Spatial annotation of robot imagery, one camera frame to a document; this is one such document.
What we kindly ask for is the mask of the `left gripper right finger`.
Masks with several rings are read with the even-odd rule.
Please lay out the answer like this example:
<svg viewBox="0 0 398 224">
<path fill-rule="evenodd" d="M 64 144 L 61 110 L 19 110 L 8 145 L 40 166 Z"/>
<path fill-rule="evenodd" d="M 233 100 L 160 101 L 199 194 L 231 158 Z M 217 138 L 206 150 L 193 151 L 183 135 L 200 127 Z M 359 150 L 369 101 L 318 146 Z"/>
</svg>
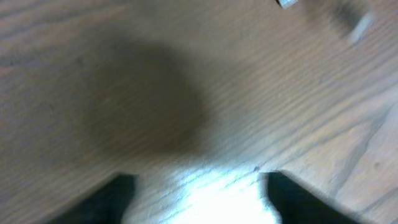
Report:
<svg viewBox="0 0 398 224">
<path fill-rule="evenodd" d="M 282 172 L 267 173 L 267 197 L 284 224 L 358 224 Z"/>
</svg>

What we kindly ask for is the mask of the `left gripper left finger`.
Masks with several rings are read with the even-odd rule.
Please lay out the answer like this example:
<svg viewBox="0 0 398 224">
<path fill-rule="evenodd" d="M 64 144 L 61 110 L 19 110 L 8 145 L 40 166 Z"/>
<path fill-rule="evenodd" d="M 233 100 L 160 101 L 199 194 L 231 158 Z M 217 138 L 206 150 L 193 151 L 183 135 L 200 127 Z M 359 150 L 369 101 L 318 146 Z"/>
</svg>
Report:
<svg viewBox="0 0 398 224">
<path fill-rule="evenodd" d="M 57 211 L 47 224 L 121 223 L 136 194 L 136 176 L 117 174 L 79 201 Z"/>
</svg>

